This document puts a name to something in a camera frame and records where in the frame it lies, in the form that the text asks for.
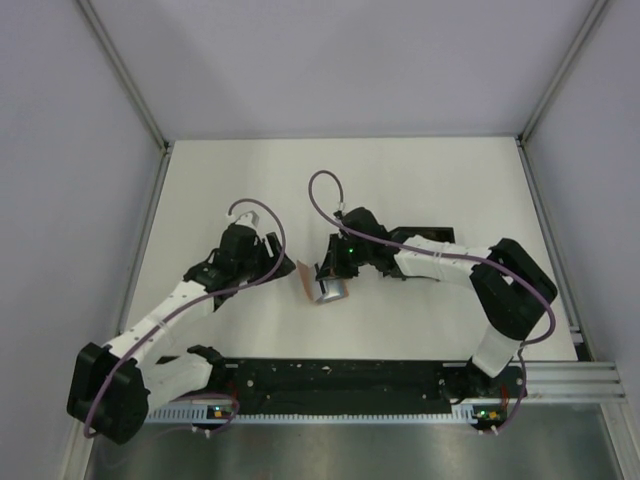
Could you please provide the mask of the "black plastic card box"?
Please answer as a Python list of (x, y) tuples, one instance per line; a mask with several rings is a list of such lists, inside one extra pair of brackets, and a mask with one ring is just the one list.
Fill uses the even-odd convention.
[(396, 227), (389, 232), (391, 240), (396, 243), (404, 243), (413, 236), (421, 236), (436, 242), (455, 243), (455, 232), (452, 227)]

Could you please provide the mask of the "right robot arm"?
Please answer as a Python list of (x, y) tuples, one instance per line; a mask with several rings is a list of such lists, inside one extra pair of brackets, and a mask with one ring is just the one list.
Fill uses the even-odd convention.
[(328, 222), (338, 228), (329, 238), (319, 281), (351, 279), (363, 266), (402, 281), (429, 279), (474, 292), (488, 327), (465, 366), (465, 380), (487, 396), (504, 380), (503, 370), (522, 350), (546, 341), (557, 325), (551, 308), (558, 290), (550, 277), (515, 240), (470, 248), (431, 240), (418, 232), (385, 229), (364, 207), (336, 211)]

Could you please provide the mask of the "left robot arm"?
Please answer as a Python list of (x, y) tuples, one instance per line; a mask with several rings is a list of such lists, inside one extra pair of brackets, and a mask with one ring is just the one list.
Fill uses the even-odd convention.
[(146, 417), (169, 402), (200, 391), (216, 396), (226, 387), (224, 360), (213, 347), (194, 345), (170, 358), (180, 337), (242, 290), (285, 277), (295, 265), (283, 231), (260, 236), (234, 223), (205, 260), (190, 267), (150, 313), (104, 345), (90, 342), (76, 357), (67, 412), (91, 439), (122, 445)]

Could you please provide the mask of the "brown leather card holder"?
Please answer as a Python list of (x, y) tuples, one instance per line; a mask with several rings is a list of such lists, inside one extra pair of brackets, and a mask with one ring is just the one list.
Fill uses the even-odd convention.
[(307, 265), (296, 262), (296, 268), (309, 301), (315, 305), (325, 305), (334, 301), (346, 299), (349, 296), (346, 281), (343, 279), (317, 280), (320, 272), (318, 263)]

